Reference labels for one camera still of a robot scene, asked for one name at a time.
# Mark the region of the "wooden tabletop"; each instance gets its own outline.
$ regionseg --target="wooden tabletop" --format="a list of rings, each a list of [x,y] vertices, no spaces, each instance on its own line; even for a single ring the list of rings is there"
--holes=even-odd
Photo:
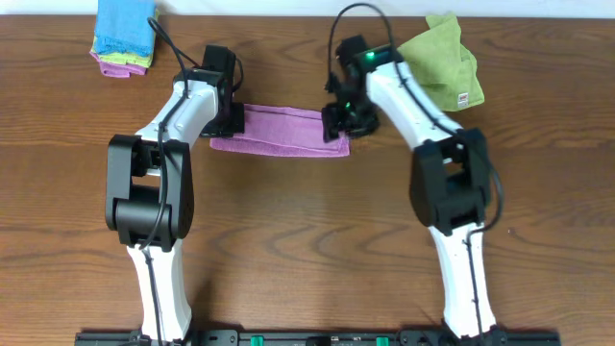
[[[105,78],[87,54],[92,16],[0,18],[0,345],[70,345],[83,329],[142,322],[135,268],[104,221],[107,144],[158,113],[179,71],[159,44],[144,77]],[[331,18],[163,17],[200,60],[243,59],[245,103],[320,110]],[[492,309],[510,329],[565,345],[615,340],[615,22],[460,19],[486,102],[480,127],[506,192],[485,238]],[[427,30],[393,20],[398,42]],[[375,18],[337,38],[385,43]],[[407,196],[411,154],[385,119],[346,159],[192,152],[184,243],[196,325],[391,330],[437,325],[444,292]]]

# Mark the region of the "folded blue towel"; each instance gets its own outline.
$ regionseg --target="folded blue towel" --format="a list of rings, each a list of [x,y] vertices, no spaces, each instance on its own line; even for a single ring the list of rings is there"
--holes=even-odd
[[[151,55],[156,35],[147,24],[147,18],[155,15],[153,0],[98,0],[94,32],[96,53]]]

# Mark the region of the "purple cloth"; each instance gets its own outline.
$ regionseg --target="purple cloth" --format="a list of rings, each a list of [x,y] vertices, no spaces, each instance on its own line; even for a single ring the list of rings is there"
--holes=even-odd
[[[101,62],[100,59],[98,59],[98,54],[94,52],[89,52],[89,54],[94,57],[94,59],[96,59],[96,61],[100,64],[100,73],[102,73],[103,76],[113,78],[129,78],[131,76],[131,73],[142,76],[147,70],[147,68],[143,66],[131,63],[120,65],[110,62]]]
[[[213,149],[287,158],[341,158],[350,155],[344,134],[323,141],[323,123],[318,111],[290,107],[245,105],[245,133],[233,138],[212,138]]]

